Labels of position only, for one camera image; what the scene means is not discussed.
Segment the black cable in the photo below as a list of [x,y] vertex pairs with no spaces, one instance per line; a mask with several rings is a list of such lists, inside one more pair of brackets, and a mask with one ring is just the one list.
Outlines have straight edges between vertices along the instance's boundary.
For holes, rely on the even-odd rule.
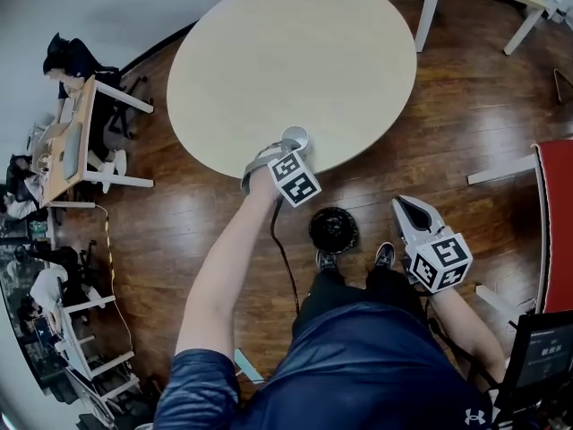
[[280,211],[280,208],[282,207],[284,200],[285,198],[283,198],[282,196],[280,196],[277,199],[277,206],[275,207],[275,211],[272,214],[272,220],[270,221],[270,236],[272,237],[272,240],[275,241],[275,244],[277,244],[277,247],[280,250],[280,254],[283,256],[283,260],[285,261],[286,270],[288,271],[288,277],[290,278],[290,284],[293,286],[293,296],[295,297],[296,314],[298,315],[298,313],[300,312],[300,307],[298,305],[298,292],[296,291],[295,278],[293,277],[293,272],[291,272],[290,270],[287,254],[285,254],[285,249],[277,239],[277,236],[275,236],[275,223],[277,222],[278,212]]

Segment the hand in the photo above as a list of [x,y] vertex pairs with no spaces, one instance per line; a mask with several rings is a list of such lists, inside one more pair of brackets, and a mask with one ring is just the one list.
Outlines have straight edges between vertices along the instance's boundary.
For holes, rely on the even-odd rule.
[[251,174],[249,180],[250,196],[262,201],[273,202],[277,199],[279,192],[268,167],[258,168]]

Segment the sneaker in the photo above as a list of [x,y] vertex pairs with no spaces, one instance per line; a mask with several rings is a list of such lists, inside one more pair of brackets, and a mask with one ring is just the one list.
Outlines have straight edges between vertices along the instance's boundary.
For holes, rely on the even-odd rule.
[[115,170],[119,176],[125,176],[127,173],[127,153],[125,150],[118,150],[114,156]]
[[396,253],[394,252],[394,245],[391,242],[384,242],[376,252],[374,258],[374,266],[392,269],[396,261]]
[[337,271],[337,257],[334,254],[325,254],[321,250],[316,251],[316,267],[319,269],[319,272],[323,272],[325,270],[333,270]]
[[[106,176],[112,176],[115,172],[115,164],[113,162],[104,162],[104,166],[100,172]],[[101,182],[101,184],[103,185],[102,191],[104,194],[107,194],[111,184],[109,182]]]

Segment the wooden floor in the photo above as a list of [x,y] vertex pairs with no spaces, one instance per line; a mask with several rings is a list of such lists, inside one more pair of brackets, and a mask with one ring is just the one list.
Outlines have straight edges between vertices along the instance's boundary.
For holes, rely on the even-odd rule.
[[[413,33],[423,0],[390,0]],[[391,240],[402,254],[390,200],[408,194],[435,206],[464,235],[475,258],[459,288],[498,335],[508,354],[505,321],[473,294],[487,284],[514,304],[535,295],[540,260],[538,195],[533,174],[468,187],[466,176],[530,153],[533,142],[573,133],[572,110],[555,107],[552,69],[573,75],[573,33],[542,21],[513,56],[502,49],[522,17],[500,0],[440,0],[414,91],[404,112],[368,151],[319,176],[323,193],[309,205],[285,208],[278,236],[286,248],[301,299],[311,285],[314,250],[307,224],[318,209],[348,209],[360,228],[359,246],[340,268],[362,285],[377,246]],[[141,377],[168,378],[193,278],[243,196],[238,181],[202,166],[177,141],[167,116],[169,68],[179,43],[136,68],[150,78],[155,112],[133,122],[124,141],[130,175],[155,180],[153,189],[112,186],[99,202],[109,211],[115,293],[133,333],[133,366]],[[68,211],[61,244],[105,251],[102,211]],[[110,352],[128,347],[113,308],[100,324]],[[287,352],[295,308],[288,276],[268,229],[261,233],[236,313],[236,346],[268,377]]]

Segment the computer monitor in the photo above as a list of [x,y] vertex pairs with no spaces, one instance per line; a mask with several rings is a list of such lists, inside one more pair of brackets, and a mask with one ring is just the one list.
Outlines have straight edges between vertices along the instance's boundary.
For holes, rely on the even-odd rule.
[[573,311],[519,317],[495,406],[518,411],[553,398],[573,378]]

